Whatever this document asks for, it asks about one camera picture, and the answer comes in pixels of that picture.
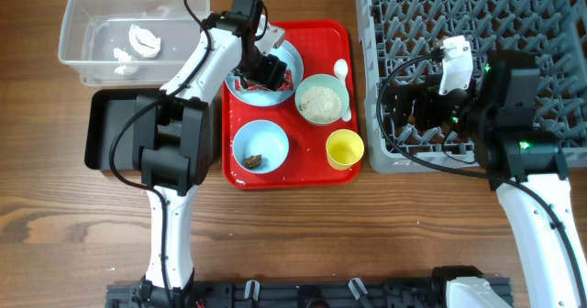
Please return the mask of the white plastic spoon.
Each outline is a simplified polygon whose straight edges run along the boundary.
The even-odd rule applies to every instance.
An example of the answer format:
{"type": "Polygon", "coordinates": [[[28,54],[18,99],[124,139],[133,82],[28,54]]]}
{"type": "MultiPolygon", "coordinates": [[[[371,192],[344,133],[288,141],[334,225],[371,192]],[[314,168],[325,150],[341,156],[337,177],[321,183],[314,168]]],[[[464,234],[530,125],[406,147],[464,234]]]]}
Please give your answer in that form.
{"type": "MultiPolygon", "coordinates": [[[[349,66],[344,59],[338,59],[334,65],[334,74],[337,79],[342,83],[342,85],[346,88],[347,87],[347,76],[349,74],[349,66]]],[[[344,122],[348,122],[352,118],[350,105],[347,106],[344,114],[342,115],[341,119],[344,122]]]]}

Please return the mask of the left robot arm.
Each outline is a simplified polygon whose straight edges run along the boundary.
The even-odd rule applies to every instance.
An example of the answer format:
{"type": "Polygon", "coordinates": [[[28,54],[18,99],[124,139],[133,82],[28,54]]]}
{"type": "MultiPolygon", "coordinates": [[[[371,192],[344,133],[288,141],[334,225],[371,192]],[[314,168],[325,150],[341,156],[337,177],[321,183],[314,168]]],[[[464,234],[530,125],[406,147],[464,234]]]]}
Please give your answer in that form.
{"type": "Polygon", "coordinates": [[[261,0],[233,0],[228,11],[199,21],[200,41],[178,74],[156,93],[142,93],[126,126],[133,130],[132,162],[151,207],[150,266],[130,293],[133,307],[194,307],[191,223],[194,197],[213,156],[210,110],[230,73],[242,85],[275,91],[286,65],[259,50],[284,38],[270,30],[261,0]]]}

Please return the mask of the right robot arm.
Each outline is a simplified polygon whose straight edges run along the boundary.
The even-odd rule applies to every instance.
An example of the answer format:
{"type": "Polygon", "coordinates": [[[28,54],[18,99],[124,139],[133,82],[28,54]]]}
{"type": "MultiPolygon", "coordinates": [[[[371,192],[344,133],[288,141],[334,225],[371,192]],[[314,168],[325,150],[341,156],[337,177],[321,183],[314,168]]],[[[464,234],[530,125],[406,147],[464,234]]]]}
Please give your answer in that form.
{"type": "Polygon", "coordinates": [[[482,177],[513,230],[530,302],[583,307],[586,258],[570,211],[567,162],[556,136],[534,126],[539,76],[533,55],[492,51],[478,88],[446,102],[435,96],[423,108],[475,139],[482,177]]]}

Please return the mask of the light blue small bowl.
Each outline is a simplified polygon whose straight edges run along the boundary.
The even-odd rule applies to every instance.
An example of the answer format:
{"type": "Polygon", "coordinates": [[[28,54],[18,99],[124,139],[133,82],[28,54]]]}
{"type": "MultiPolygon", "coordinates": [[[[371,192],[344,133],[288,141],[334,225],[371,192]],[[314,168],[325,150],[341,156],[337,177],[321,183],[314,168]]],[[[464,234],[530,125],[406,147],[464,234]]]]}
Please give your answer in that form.
{"type": "Polygon", "coordinates": [[[279,169],[289,154],[289,138],[285,131],[269,120],[254,120],[242,126],[232,140],[232,157],[245,171],[268,174],[279,169]],[[245,165],[245,160],[260,156],[255,168],[245,165]]]}

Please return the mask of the brown food scrap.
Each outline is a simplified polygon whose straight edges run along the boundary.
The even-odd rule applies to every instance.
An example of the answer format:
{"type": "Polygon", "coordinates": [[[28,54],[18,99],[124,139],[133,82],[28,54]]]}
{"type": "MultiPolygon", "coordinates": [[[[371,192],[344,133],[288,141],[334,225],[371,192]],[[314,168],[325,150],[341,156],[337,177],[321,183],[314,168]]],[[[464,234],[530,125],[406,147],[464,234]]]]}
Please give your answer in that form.
{"type": "Polygon", "coordinates": [[[262,163],[262,155],[258,154],[258,155],[252,155],[249,156],[247,158],[245,158],[244,160],[242,160],[242,164],[246,169],[249,170],[254,170],[256,168],[258,168],[262,163]]]}

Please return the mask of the red snack wrapper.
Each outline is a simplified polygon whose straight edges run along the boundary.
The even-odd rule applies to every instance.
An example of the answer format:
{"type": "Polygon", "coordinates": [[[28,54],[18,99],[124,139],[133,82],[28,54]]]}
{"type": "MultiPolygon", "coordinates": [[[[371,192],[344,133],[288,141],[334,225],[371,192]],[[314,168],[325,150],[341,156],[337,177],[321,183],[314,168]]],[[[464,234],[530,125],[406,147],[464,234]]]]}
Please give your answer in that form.
{"type": "MultiPolygon", "coordinates": [[[[248,92],[248,91],[263,91],[271,92],[270,88],[255,83],[246,78],[237,77],[234,81],[234,88],[237,92],[248,92]]],[[[292,72],[287,70],[284,74],[282,84],[275,89],[275,92],[292,91],[294,89],[292,72]]]]}

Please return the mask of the yellow plastic cup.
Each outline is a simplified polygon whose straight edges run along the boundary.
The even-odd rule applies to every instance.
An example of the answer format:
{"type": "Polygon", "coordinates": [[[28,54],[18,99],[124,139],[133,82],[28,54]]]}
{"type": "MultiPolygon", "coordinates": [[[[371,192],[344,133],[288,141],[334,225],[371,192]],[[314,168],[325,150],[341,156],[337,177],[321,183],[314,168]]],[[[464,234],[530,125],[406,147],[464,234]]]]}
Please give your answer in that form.
{"type": "Polygon", "coordinates": [[[360,135],[349,129],[336,130],[327,138],[327,162],[335,170],[343,171],[358,163],[364,150],[360,135]]]}

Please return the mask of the green bowl with rice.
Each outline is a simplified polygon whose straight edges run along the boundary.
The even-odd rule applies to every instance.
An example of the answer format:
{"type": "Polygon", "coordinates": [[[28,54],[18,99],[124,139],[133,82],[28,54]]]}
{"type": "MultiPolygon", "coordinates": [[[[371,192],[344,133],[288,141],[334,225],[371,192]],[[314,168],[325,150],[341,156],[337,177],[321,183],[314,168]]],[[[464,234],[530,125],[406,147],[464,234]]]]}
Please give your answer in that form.
{"type": "Polygon", "coordinates": [[[316,126],[327,126],[341,119],[348,110],[349,91],[335,76],[315,74],[298,85],[294,103],[305,121],[316,126]]]}

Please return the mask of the white tissue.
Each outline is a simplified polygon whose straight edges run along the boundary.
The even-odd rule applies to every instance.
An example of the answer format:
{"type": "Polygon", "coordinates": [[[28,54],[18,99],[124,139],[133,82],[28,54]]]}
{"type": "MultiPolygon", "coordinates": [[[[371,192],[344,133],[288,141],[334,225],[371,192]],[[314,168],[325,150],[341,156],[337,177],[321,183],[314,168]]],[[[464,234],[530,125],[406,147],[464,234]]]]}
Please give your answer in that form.
{"type": "MultiPolygon", "coordinates": [[[[128,32],[128,40],[132,49],[142,58],[156,58],[161,51],[161,39],[157,38],[151,31],[137,25],[131,25],[128,32]]],[[[136,58],[130,53],[114,48],[113,55],[118,62],[134,62],[136,58]]],[[[114,73],[121,76],[131,76],[139,70],[138,65],[119,65],[114,73]]]]}

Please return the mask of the light blue plate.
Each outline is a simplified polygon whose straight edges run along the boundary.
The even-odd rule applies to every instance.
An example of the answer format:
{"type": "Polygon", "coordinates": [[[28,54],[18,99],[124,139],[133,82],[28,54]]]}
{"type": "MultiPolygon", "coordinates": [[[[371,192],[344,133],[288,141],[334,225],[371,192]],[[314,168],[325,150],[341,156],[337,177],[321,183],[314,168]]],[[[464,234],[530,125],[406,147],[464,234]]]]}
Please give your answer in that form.
{"type": "Polygon", "coordinates": [[[284,92],[263,92],[263,91],[248,91],[237,92],[234,88],[234,81],[237,77],[228,75],[225,79],[225,85],[228,90],[241,102],[246,105],[257,107],[270,107],[281,104],[290,97],[294,96],[295,90],[304,76],[304,64],[302,57],[297,49],[289,41],[285,40],[278,49],[273,49],[271,55],[278,57],[287,65],[287,70],[292,72],[293,90],[284,92]]]}

